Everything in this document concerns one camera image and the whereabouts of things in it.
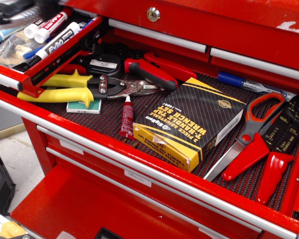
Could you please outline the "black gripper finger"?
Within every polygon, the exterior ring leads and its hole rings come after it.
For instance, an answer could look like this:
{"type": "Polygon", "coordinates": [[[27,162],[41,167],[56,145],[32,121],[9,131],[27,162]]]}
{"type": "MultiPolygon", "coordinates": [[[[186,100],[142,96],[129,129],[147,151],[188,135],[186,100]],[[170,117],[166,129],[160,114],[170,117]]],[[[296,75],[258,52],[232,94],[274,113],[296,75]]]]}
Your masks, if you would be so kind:
{"type": "Polygon", "coordinates": [[[66,0],[36,0],[41,12],[59,12],[66,3],[66,0]]]}

